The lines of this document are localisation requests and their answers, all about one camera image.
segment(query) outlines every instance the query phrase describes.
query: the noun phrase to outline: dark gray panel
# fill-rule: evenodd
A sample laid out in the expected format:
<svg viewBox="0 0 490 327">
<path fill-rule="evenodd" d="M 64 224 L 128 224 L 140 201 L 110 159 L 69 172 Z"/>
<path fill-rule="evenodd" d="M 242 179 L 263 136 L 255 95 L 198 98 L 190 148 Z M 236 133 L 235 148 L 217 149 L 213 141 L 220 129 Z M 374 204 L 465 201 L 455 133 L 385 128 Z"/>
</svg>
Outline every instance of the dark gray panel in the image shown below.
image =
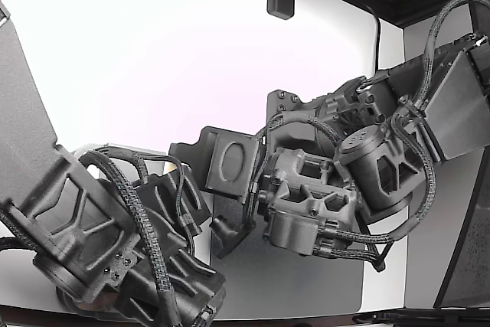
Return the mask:
<svg viewBox="0 0 490 327">
<path fill-rule="evenodd" d="M 424 220 L 408 236 L 405 306 L 433 308 L 469 206 L 483 149 L 436 168 L 436 200 Z M 421 185 L 410 204 L 422 201 Z"/>
<path fill-rule="evenodd" d="M 20 205 L 60 156 L 54 149 L 56 134 L 10 20 L 0 26 L 0 91 L 0 202 Z M 64 97 L 71 98 L 61 90 L 60 98 Z"/>
<path fill-rule="evenodd" d="M 475 307 L 490 303 L 490 166 L 487 151 L 469 209 L 462 247 L 455 251 L 456 266 L 441 306 Z"/>
<path fill-rule="evenodd" d="M 215 196 L 214 216 L 219 214 L 238 222 L 240 207 Z M 265 222 L 261 217 L 257 222 L 257 229 L 231 254 L 223 260 L 211 257 L 211 266 L 227 277 L 227 298 L 217 319 L 302 318 L 359 310 L 362 262 L 301 257 L 273 247 L 262 240 Z M 211 252 L 219 250 L 213 237 Z"/>
</svg>

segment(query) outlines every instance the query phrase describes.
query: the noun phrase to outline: black cable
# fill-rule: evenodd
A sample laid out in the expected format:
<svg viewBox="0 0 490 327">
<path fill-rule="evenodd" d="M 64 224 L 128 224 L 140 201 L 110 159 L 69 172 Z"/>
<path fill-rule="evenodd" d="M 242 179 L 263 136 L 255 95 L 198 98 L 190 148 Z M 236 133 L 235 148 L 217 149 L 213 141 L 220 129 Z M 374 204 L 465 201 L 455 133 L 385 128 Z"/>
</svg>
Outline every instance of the black cable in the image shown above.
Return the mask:
<svg viewBox="0 0 490 327">
<path fill-rule="evenodd" d="M 146 214 L 145 207 L 134 187 L 117 167 L 117 165 L 106 155 L 98 151 L 89 151 L 79 158 L 82 165 L 88 167 L 95 165 L 110 181 L 116 185 L 116 190 L 136 222 L 139 235 L 146 248 L 146 253 L 152 268 L 153 276 L 160 302 L 160 312 L 166 319 L 165 322 L 171 326 L 180 326 L 181 318 L 178 313 L 175 291 L 170 282 L 167 265 L 163 259 L 162 250 Z"/>
<path fill-rule="evenodd" d="M 398 138 L 400 138 L 401 141 L 405 145 L 407 145 L 407 147 L 411 149 L 423 163 L 423 171 L 426 176 L 426 191 L 422 203 L 414 214 L 410 215 L 410 217 L 406 221 L 404 221 L 399 227 L 390 231 L 389 233 L 366 235 L 350 231 L 333 231 L 335 237 L 364 244 L 393 243 L 394 241 L 398 241 L 399 239 L 405 237 L 408 233 L 410 233 L 429 212 L 430 207 L 436 196 L 436 172 L 434 170 L 433 161 L 426 153 L 425 149 L 423 149 L 417 142 L 413 141 L 413 137 L 408 134 L 407 131 L 404 129 L 400 119 L 401 118 L 398 113 L 395 113 L 391 117 L 390 126 L 391 129 L 394 131 L 394 134 Z"/>
<path fill-rule="evenodd" d="M 0 222 L 2 222 L 27 249 L 34 250 L 38 253 L 42 251 L 39 245 L 32 240 L 24 230 L 14 224 L 2 210 L 0 210 Z"/>
<path fill-rule="evenodd" d="M 184 169 L 182 168 L 182 163 L 176 159 L 175 157 L 172 156 L 167 156 L 167 155 L 153 155 L 153 154 L 148 154 L 145 152 L 140 152 L 136 151 L 134 149 L 124 149 L 120 147 L 112 147 L 112 146 L 104 146 L 100 147 L 98 149 L 95 149 L 98 152 L 105 153 L 107 152 L 107 149 L 118 149 L 120 152 L 127 151 L 128 154 L 135 153 L 138 155 L 138 157 L 141 160 L 149 160 L 149 161 L 163 161 L 163 162 L 170 162 L 174 164 L 177 168 L 178 172 L 178 184 L 177 184 L 177 190 L 175 192 L 175 209 L 177 211 L 177 217 L 180 225 L 184 229 L 185 235 L 187 237 L 188 241 L 188 252 L 191 255 L 195 255 L 195 243 L 194 243 L 194 238 L 192 237 L 192 233 L 189 230 L 189 224 L 192 224 L 194 228 L 197 227 L 196 223 L 194 222 L 194 218 L 191 216 L 191 212 L 189 211 L 187 205 L 185 204 L 184 201 L 182 201 L 182 192 L 184 190 L 184 183 L 188 184 L 188 187 L 191 190 L 191 193 L 194 195 L 194 199 L 199 202 L 199 199 L 197 197 L 197 194 L 195 193 L 195 189 L 192 188 L 192 185 L 189 180 L 185 180 L 185 174 L 184 174 Z M 182 214 L 182 209 L 184 209 L 184 212 L 186 212 L 185 216 Z"/>
<path fill-rule="evenodd" d="M 191 232 L 189 231 L 189 224 L 193 224 L 194 226 L 197 226 L 194 222 L 194 218 L 191 216 L 191 212 L 189 211 L 187 205 L 185 204 L 184 201 L 182 201 L 182 192 L 184 190 L 184 183 L 185 181 L 185 174 L 184 174 L 184 169 L 182 168 L 182 163 L 180 160 L 173 156 L 168 156 L 168 155 L 152 155 L 144 152 L 139 152 L 141 157 L 143 157 L 146 160 L 151 160 L 151 161 L 163 161 L 163 162 L 170 162 L 171 164 L 174 164 L 175 167 L 177 168 L 178 172 L 178 185 L 177 185 L 177 191 L 175 192 L 175 207 L 177 209 L 177 217 L 179 222 L 181 223 L 182 228 L 184 228 L 187 241 L 188 241 L 188 252 L 191 255 L 195 255 L 195 244 L 194 244 L 194 238 L 192 237 Z M 184 208 L 184 211 L 186 211 L 186 215 L 184 216 L 182 214 L 182 208 Z"/>
<path fill-rule="evenodd" d="M 148 168 L 146 167 L 145 160 L 136 151 L 110 145 L 104 145 L 95 149 L 95 151 L 102 152 L 104 155 L 107 155 L 111 159 L 118 159 L 129 162 L 135 167 L 136 171 L 138 172 L 141 183 L 148 183 Z"/>
<path fill-rule="evenodd" d="M 363 6 L 373 15 L 376 21 L 376 38 L 374 40 L 374 72 L 380 70 L 380 42 L 381 42 L 381 21 L 376 12 L 367 4 Z"/>
<path fill-rule="evenodd" d="M 436 51 L 436 40 L 439 35 L 441 26 L 444 20 L 446 20 L 449 13 L 456 7 L 466 4 L 468 2 L 476 2 L 484 5 L 486 8 L 490 9 L 489 0 L 452 0 L 444 6 L 441 12 L 436 16 L 432 27 L 429 31 L 429 36 L 427 37 L 426 47 L 423 52 L 423 81 L 420 85 L 415 97 L 413 98 L 413 105 L 420 110 L 424 110 L 426 107 L 426 96 L 430 88 L 430 83 L 432 80 L 432 70 L 434 65 L 434 54 Z"/>
</svg>

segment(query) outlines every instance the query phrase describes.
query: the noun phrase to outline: braided cable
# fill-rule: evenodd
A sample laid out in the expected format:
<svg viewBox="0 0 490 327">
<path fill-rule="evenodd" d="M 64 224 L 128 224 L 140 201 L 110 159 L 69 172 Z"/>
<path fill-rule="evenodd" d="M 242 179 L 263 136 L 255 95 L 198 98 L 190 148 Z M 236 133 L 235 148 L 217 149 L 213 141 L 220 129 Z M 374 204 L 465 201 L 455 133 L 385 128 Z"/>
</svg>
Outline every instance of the braided cable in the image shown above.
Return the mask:
<svg viewBox="0 0 490 327">
<path fill-rule="evenodd" d="M 423 52 L 423 81 L 420 85 L 415 97 L 413 98 L 413 105 L 417 109 L 424 110 L 426 107 L 426 96 L 430 88 L 430 82 L 432 80 L 432 71 L 434 66 L 434 54 L 436 51 L 436 40 L 439 35 L 439 31 L 443 22 L 446 20 L 449 13 L 456 7 L 468 2 L 479 3 L 490 9 L 489 0 L 451 0 L 448 2 L 441 12 L 436 16 L 436 19 L 432 23 L 432 27 L 427 37 L 425 50 Z"/>
<path fill-rule="evenodd" d="M 420 113 L 415 112 L 416 117 L 421 119 Z M 418 142 L 414 142 L 413 137 L 407 133 L 400 120 L 398 113 L 391 117 L 391 129 L 394 134 L 405 144 L 409 149 L 419 157 L 423 164 L 423 171 L 426 176 L 426 191 L 417 211 L 410 215 L 399 227 L 386 234 L 367 235 L 358 234 L 350 231 L 335 231 L 335 236 L 341 239 L 355 241 L 364 244 L 388 244 L 398 241 L 410 233 L 427 215 L 432 203 L 436 197 L 436 172 L 434 170 L 433 161 Z"/>
<path fill-rule="evenodd" d="M 170 282 L 167 265 L 163 259 L 162 250 L 153 229 L 152 223 L 146 214 L 145 208 L 131 186 L 128 179 L 117 167 L 117 165 L 106 155 L 98 151 L 89 151 L 80 157 L 80 162 L 85 167 L 95 165 L 110 181 L 116 185 L 116 190 L 127 206 L 129 213 L 136 222 L 138 232 L 143 240 L 149 263 L 155 278 L 157 294 L 160 299 L 162 313 L 171 318 L 171 325 L 180 325 L 178 312 L 175 310 L 175 291 Z"/>
</svg>

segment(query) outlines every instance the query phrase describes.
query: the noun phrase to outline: white surface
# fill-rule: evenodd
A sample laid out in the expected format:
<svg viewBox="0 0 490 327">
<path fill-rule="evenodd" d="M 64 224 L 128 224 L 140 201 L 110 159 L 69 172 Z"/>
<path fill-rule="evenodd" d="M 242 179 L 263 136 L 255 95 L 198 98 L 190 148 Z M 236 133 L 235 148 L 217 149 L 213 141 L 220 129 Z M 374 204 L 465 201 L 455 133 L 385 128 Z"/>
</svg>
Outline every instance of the white surface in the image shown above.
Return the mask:
<svg viewBox="0 0 490 327">
<path fill-rule="evenodd" d="M 268 15 L 266 0 L 2 1 L 69 150 L 121 142 L 167 151 L 197 141 L 206 125 L 256 132 L 271 90 L 310 100 L 373 73 L 374 21 L 339 0 L 296 0 L 288 21 Z M 384 22 L 380 62 L 403 62 L 402 31 Z M 392 250 L 400 261 L 403 249 Z M 0 255 L 0 273 L 15 275 L 0 280 L 0 304 L 61 311 L 31 259 Z M 393 300 L 366 287 L 380 307 Z"/>
</svg>

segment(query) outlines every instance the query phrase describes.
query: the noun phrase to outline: wire bundle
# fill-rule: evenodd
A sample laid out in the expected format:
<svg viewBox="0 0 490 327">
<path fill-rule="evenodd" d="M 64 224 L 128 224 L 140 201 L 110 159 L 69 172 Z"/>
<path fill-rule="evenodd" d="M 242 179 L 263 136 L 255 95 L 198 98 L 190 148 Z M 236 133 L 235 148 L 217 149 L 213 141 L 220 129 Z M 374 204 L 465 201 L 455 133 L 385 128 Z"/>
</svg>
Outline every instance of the wire bundle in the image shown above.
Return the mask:
<svg viewBox="0 0 490 327">
<path fill-rule="evenodd" d="M 447 18 L 448 14 L 456 7 L 465 4 L 467 2 L 477 2 L 481 5 L 484 5 L 486 8 L 490 9 L 490 1 L 489 0 L 452 0 L 449 2 L 443 10 L 437 15 L 433 25 L 430 29 L 429 36 L 426 41 L 426 47 L 423 55 L 423 70 L 424 77 L 423 81 L 418 89 L 416 96 L 413 99 L 405 102 L 404 106 L 412 106 L 413 109 L 409 109 L 409 118 L 415 119 L 417 124 L 421 124 L 423 121 L 423 111 L 426 108 L 427 100 L 426 95 L 429 91 L 431 80 L 432 80 L 432 72 L 433 72 L 433 62 L 434 62 L 434 54 L 436 49 L 436 39 L 439 34 L 439 30 Z M 377 32 L 379 32 L 379 20 L 377 20 Z M 379 47 L 379 35 L 377 36 L 376 48 Z M 375 68 L 378 68 L 378 57 L 376 53 L 376 61 Z M 266 160 L 268 159 L 270 148 L 267 141 L 269 141 L 269 134 L 278 129 L 280 126 L 285 125 L 284 116 L 287 113 L 280 113 L 274 116 L 266 127 L 262 128 L 255 137 L 257 139 L 266 138 L 266 154 L 262 164 L 259 169 L 256 171 L 256 175 L 253 180 L 252 188 L 255 188 L 260 176 L 263 173 L 263 170 L 266 166 Z M 406 121 L 401 112 L 401 108 L 399 108 L 392 117 L 387 121 L 386 127 L 390 128 L 393 134 L 401 140 L 409 149 L 411 149 L 420 159 L 423 164 L 423 171 L 426 177 L 426 190 L 423 197 L 423 200 L 418 207 L 417 211 L 412 214 L 403 224 L 401 224 L 396 229 L 390 231 L 385 234 L 360 234 L 353 231 L 340 231 L 333 230 L 330 235 L 343 240 L 363 243 L 363 244 L 386 244 L 386 251 L 383 252 L 382 256 L 386 256 L 386 253 L 391 248 L 392 244 L 395 241 L 402 239 L 407 236 L 421 221 L 425 218 L 427 213 L 429 212 L 436 195 L 436 173 L 434 170 L 433 160 L 430 155 L 426 152 L 426 150 L 405 130 L 404 121 Z M 287 123 L 308 123 L 315 128 L 317 128 L 320 132 L 323 132 L 327 135 L 327 137 L 332 141 L 334 146 L 337 146 L 340 142 L 338 135 L 336 135 L 336 131 L 330 127 L 329 125 L 319 121 L 317 118 L 310 116 L 309 118 L 299 118 L 298 116 L 295 119 L 291 119 Z M 379 254 L 375 253 L 372 250 L 333 250 L 332 255 L 338 258 L 347 258 L 347 259 L 357 259 L 364 260 L 369 262 L 376 262 L 379 260 Z"/>
</svg>

